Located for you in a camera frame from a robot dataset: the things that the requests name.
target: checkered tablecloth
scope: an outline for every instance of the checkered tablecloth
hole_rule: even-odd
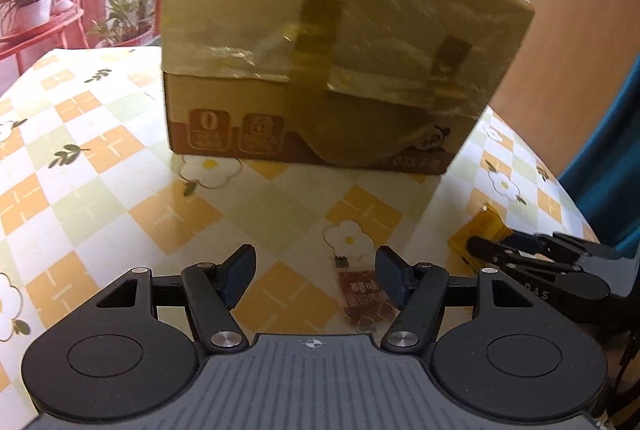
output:
[[[29,343],[132,267],[176,274],[250,243],[257,273],[234,311],[249,337],[380,331],[389,313],[358,309],[384,304],[381,244],[469,274],[446,241],[485,203],[515,229],[593,239],[490,108],[431,177],[177,156],[162,100],[157,47],[54,50],[0,97],[2,430],[35,414],[20,379]]]

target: leaf print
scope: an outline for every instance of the leaf print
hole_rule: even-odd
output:
[[[184,196],[185,197],[189,197],[191,195],[194,194],[194,192],[196,191],[196,188],[198,187],[197,183],[188,183],[185,187],[184,187]]]
[[[59,164],[60,166],[69,165],[72,162],[75,162],[82,152],[91,150],[90,148],[81,148],[74,144],[64,145],[63,148],[64,150],[54,153],[56,158],[49,163],[49,168],[53,168],[56,164]]]
[[[22,306],[23,298],[20,289],[12,285],[5,273],[0,273],[0,343],[8,342],[18,332],[16,321],[22,312]]]
[[[544,182],[547,182],[549,180],[549,174],[546,173],[546,170],[544,168],[536,166],[536,170],[538,171],[538,174],[540,175],[540,177],[542,177],[542,180]]]
[[[95,74],[89,79],[85,80],[85,83],[91,83],[92,81],[100,81],[103,77],[109,76],[111,72],[110,68],[101,68],[96,70]]]
[[[68,156],[68,158],[66,158],[66,161],[64,162],[66,165],[71,164],[73,161],[75,161],[76,159],[78,159],[78,156],[80,155],[80,152],[74,152],[71,155]]]
[[[31,328],[26,321],[14,320],[14,332],[16,334],[31,334]]]
[[[349,267],[349,260],[343,256],[334,256],[335,267]]]

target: white flower print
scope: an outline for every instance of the white flower print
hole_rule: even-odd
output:
[[[489,178],[494,184],[495,191],[507,197],[510,201],[517,201],[520,188],[502,172],[489,172]]]
[[[337,257],[346,257],[358,262],[363,256],[373,255],[376,245],[369,235],[362,232],[354,220],[343,220],[324,232],[324,241],[334,250]]]
[[[0,143],[9,139],[11,132],[13,131],[14,122],[9,121],[7,123],[0,124]]]
[[[12,286],[9,277],[0,273],[0,342],[7,342],[14,334],[14,320],[22,311],[22,295]]]
[[[498,132],[496,130],[494,130],[493,128],[484,127],[484,131],[489,136],[489,139],[491,139],[492,141],[495,141],[497,143],[501,143],[502,142],[502,136],[500,134],[498,134]]]
[[[182,162],[180,177],[210,190],[222,188],[242,171],[238,159],[185,155]]]

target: cardboard box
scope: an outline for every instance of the cardboard box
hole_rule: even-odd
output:
[[[162,0],[171,148],[444,173],[532,16],[523,0]]]

